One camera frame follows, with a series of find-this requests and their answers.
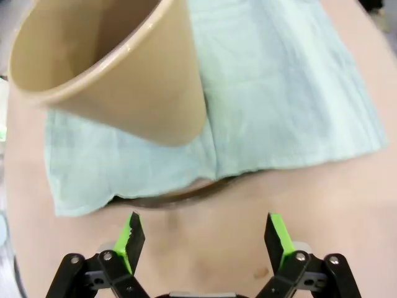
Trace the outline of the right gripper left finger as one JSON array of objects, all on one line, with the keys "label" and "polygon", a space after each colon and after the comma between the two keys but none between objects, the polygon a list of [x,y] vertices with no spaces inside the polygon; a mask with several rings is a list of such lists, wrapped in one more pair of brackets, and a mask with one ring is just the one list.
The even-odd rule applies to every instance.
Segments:
[{"label": "right gripper left finger", "polygon": [[140,215],[132,213],[112,249],[86,259],[65,255],[46,294],[47,297],[95,297],[111,289],[115,297],[148,297],[135,277],[145,242]]}]

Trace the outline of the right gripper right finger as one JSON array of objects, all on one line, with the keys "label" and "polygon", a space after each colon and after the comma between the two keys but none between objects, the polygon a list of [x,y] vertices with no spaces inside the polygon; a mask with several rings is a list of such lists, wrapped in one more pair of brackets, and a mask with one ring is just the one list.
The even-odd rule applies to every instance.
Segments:
[{"label": "right gripper right finger", "polygon": [[345,256],[333,253],[321,260],[298,250],[281,215],[267,215],[264,241],[274,275],[258,297],[293,297],[303,290],[313,297],[361,298]]}]

